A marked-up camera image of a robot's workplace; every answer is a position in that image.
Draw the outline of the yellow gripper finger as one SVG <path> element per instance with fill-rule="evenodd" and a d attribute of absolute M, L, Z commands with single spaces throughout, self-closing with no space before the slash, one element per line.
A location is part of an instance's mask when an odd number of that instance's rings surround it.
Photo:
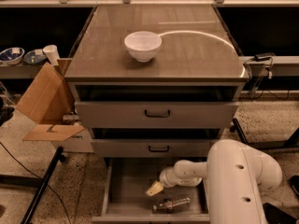
<path fill-rule="evenodd" d="M 164 185 L 160 181 L 154 181 L 146 191 L 148 196 L 154 196 L 164 190 Z"/>

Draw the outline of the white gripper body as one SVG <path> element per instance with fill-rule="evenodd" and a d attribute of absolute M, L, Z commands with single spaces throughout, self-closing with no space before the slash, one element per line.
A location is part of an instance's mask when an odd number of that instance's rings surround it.
<path fill-rule="evenodd" d="M 173 188 L 179 182 L 179 179 L 175 175 L 172 167 L 163 169 L 160 173 L 159 180 L 165 188 Z"/>

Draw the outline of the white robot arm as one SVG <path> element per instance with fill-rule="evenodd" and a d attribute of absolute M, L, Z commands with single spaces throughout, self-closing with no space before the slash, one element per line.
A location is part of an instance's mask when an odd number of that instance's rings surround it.
<path fill-rule="evenodd" d="M 210 224 L 267 224 L 260 194 L 280 185 L 282 170 L 268 154 L 222 139 L 210 148 L 205 162 L 181 160 L 163 169 L 147 194 L 174 186 L 194 187 L 203 180 Z"/>

